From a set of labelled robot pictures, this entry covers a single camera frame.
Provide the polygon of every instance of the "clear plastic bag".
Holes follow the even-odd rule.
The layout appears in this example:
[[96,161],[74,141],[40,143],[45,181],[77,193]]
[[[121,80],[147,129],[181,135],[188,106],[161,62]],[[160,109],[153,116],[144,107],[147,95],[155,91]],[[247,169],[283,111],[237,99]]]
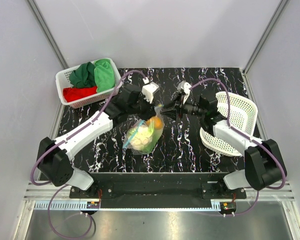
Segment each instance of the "clear plastic bag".
[[153,151],[165,126],[161,109],[161,106],[156,107],[156,116],[148,121],[139,120],[127,131],[123,141],[124,149],[132,149],[134,155],[145,155]]

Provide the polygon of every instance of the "metal floor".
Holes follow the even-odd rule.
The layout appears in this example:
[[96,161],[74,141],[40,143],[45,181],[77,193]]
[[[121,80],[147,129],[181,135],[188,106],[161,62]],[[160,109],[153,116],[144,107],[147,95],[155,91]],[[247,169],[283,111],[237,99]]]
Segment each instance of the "metal floor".
[[[238,202],[237,212],[248,208]],[[56,229],[69,237],[84,233],[89,221],[83,216],[64,220],[74,211],[51,211]],[[93,215],[93,229],[84,239],[91,240],[291,240],[292,235],[279,202],[259,202],[236,217],[206,216],[197,212],[100,211]],[[50,229],[46,210],[32,214],[26,240],[59,240]]]

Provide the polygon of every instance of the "orange fruit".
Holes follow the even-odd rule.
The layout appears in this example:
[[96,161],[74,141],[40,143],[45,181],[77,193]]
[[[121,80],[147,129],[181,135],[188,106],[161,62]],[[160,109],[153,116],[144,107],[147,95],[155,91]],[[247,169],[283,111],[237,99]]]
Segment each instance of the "orange fruit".
[[164,127],[164,122],[158,116],[153,116],[145,123],[149,126],[153,122],[154,129],[162,129]]

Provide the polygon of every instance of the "green cloth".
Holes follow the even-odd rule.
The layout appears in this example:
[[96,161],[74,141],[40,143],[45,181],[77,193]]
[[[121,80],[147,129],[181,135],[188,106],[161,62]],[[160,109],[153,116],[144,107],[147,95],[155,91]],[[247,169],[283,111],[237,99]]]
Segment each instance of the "green cloth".
[[69,76],[70,83],[78,89],[96,86],[95,66],[91,62],[81,64]]
[[94,81],[97,93],[109,90],[115,86],[115,73],[109,59],[100,59],[94,63]]

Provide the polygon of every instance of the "black marble tabletop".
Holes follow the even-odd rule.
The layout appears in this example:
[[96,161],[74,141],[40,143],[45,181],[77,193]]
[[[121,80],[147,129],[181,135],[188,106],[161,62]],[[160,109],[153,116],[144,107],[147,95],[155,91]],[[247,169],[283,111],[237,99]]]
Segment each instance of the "black marble tabletop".
[[[155,94],[157,103],[167,103],[176,96],[177,85],[183,80],[195,84],[205,78],[218,78],[229,92],[248,97],[246,87],[238,68],[135,68],[159,84]],[[121,75],[131,69],[119,69]],[[134,73],[124,84],[142,86],[142,77]],[[203,89],[222,91],[215,82],[208,82],[192,91],[198,96]],[[89,119],[105,101],[73,109],[64,107],[58,129],[58,136],[64,135]],[[130,149],[123,149],[123,140],[129,128],[138,120],[130,117],[127,122],[97,137],[82,149],[72,164],[85,171],[96,172],[232,172],[244,168],[243,157],[227,157],[204,147],[199,136],[200,124],[195,116],[184,116],[173,121],[164,116],[165,127],[155,149],[148,155],[133,155]]]

